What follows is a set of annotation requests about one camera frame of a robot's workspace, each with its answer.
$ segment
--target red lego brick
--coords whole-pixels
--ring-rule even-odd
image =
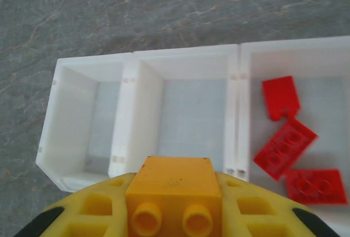
[[[291,76],[266,80],[262,85],[267,113],[272,121],[296,116],[300,102]]]
[[[348,204],[339,170],[290,170],[285,182],[288,197],[299,203]]]
[[[290,118],[257,153],[254,162],[279,180],[316,138],[312,130]]]

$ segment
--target plastic tray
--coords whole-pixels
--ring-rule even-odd
[[[236,45],[59,59],[37,164],[68,192],[149,155],[234,174],[237,66]]]
[[[261,81],[293,76],[296,116],[318,136],[293,166],[339,169],[350,193],[350,37],[59,59],[37,155],[75,192],[137,172],[149,155],[210,157],[216,171],[287,196],[253,156],[284,123],[269,120]],[[313,206],[341,236],[349,206]]]

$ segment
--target lego stud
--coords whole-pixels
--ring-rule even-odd
[[[302,140],[302,135],[296,130],[287,134],[285,138],[285,141],[288,144],[296,144],[296,143],[299,143],[301,140]]]
[[[194,204],[185,210],[182,227],[188,237],[207,237],[213,230],[213,219],[207,208]]]
[[[291,151],[291,148],[290,148],[290,145],[286,144],[286,143],[283,143],[281,144],[280,147],[277,148],[277,151],[282,154],[282,155],[287,155],[289,156],[290,155],[290,151]]]
[[[310,181],[301,179],[296,182],[296,188],[304,195],[312,195],[315,191],[314,185]]]
[[[268,157],[267,162],[269,162],[271,166],[276,167],[282,162],[282,160],[278,154],[273,154]]]
[[[140,204],[131,218],[131,226],[142,237],[156,235],[162,223],[162,212],[153,203]]]
[[[333,192],[333,186],[326,180],[317,180],[315,182],[315,187],[318,192],[323,195],[330,195]]]

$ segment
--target black rubber edge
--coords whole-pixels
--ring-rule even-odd
[[[294,208],[293,212],[316,237],[340,237],[315,214],[299,208]]]
[[[40,213],[14,237],[39,237],[64,210],[63,207],[55,207]]]

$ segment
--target gray marble floor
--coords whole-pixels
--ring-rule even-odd
[[[0,236],[63,193],[34,159],[57,58],[350,34],[350,0],[0,0]]]

